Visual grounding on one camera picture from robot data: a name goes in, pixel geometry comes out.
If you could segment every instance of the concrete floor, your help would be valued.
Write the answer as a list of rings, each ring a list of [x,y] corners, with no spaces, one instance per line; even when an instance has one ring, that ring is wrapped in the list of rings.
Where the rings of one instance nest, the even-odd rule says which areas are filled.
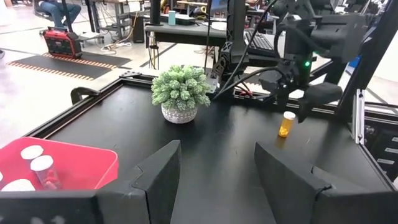
[[[123,69],[116,69],[94,81],[84,81],[7,66],[6,64],[11,61],[46,53],[47,47],[43,38],[39,36],[39,30],[51,26],[52,23],[34,16],[31,7],[9,8],[6,15],[3,14],[2,17],[8,17],[9,25],[0,26],[0,49],[6,52],[5,57],[0,61],[0,147],[69,108],[72,105],[70,91],[73,88],[89,86],[100,89],[117,79],[118,75],[124,72]],[[81,15],[73,25],[76,33],[89,31],[90,24],[86,18],[88,16],[85,7],[83,7]],[[102,21],[110,22],[112,18],[105,18]],[[109,43],[110,36],[107,35],[106,44]],[[159,52],[163,52],[171,45],[170,43],[160,43]],[[171,64],[202,66],[205,56],[195,53],[196,50],[200,49],[202,49],[201,46],[177,44],[160,56],[160,69],[166,69]],[[95,42],[87,43],[83,50],[99,54],[104,53],[100,51],[100,46]],[[131,62],[124,65],[130,68],[138,68],[149,59],[144,44],[121,47],[117,49],[116,55],[130,58]],[[325,61],[326,59],[321,58],[315,62],[314,67]],[[344,74],[340,85],[345,87],[348,79],[349,75]],[[378,74],[369,85],[371,91],[376,95],[367,93],[366,99],[367,101],[386,101],[398,104],[397,86],[397,82],[383,78],[383,74]],[[262,91],[259,85],[251,85],[250,88],[253,91]],[[291,97],[300,97],[300,95],[302,93],[296,91],[291,94]]]

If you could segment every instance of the chair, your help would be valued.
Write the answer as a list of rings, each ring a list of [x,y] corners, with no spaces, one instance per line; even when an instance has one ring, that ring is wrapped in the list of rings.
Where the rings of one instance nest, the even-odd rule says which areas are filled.
[[[51,16],[51,14],[48,13],[48,12],[44,12],[43,10],[41,10],[39,4],[37,4],[37,0],[33,0],[33,1],[32,1],[32,5],[33,5],[33,13],[35,14],[35,16],[53,22],[53,18],[52,18],[52,16]],[[42,36],[42,35],[43,35],[43,32],[46,31],[46,30],[47,30],[47,29],[39,30],[39,35]]]

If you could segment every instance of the white container lid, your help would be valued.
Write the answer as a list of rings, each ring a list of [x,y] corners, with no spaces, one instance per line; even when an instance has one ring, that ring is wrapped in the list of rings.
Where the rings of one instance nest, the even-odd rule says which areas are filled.
[[[286,111],[284,113],[284,118],[286,118],[286,119],[294,119],[294,118],[296,118],[296,114],[294,114],[293,112],[290,112],[290,111]]]
[[[53,163],[54,160],[51,156],[39,156],[38,158],[32,160],[30,163],[30,169],[35,172],[43,171],[50,168]]]
[[[39,157],[43,154],[44,149],[42,146],[34,145],[26,147],[24,150],[21,151],[21,157],[23,159],[31,160]]]
[[[19,179],[8,183],[1,189],[1,191],[3,192],[35,191],[35,187],[29,180]]]

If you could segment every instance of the floor mat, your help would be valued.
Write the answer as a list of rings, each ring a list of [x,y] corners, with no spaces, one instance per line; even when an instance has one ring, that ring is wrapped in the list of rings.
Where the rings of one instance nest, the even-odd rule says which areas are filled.
[[[101,55],[101,54],[93,54],[93,53],[88,53],[88,52],[83,52],[83,56],[81,56],[80,59],[56,57],[56,56],[50,55],[49,53],[45,53],[45,54],[43,54],[43,56],[55,58],[55,59],[59,59],[59,60],[66,60],[69,62],[82,63],[85,65],[93,65],[93,66],[98,66],[98,67],[110,68],[110,69],[115,69],[115,68],[131,61],[128,58],[113,57],[113,56]]]
[[[82,80],[94,80],[111,71],[111,68],[108,67],[87,65],[39,55],[16,60],[8,63],[8,65]]]

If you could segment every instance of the person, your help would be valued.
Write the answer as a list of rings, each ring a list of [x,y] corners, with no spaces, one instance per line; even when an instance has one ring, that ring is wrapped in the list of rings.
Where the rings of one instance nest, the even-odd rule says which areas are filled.
[[[61,2],[56,0],[41,0],[38,2],[41,10],[51,14],[54,20],[54,26],[59,28],[67,27],[67,20],[62,22],[65,17],[65,11],[63,10],[63,5]],[[73,23],[81,11],[81,7],[77,4],[67,3],[67,9],[70,17],[70,22]]]

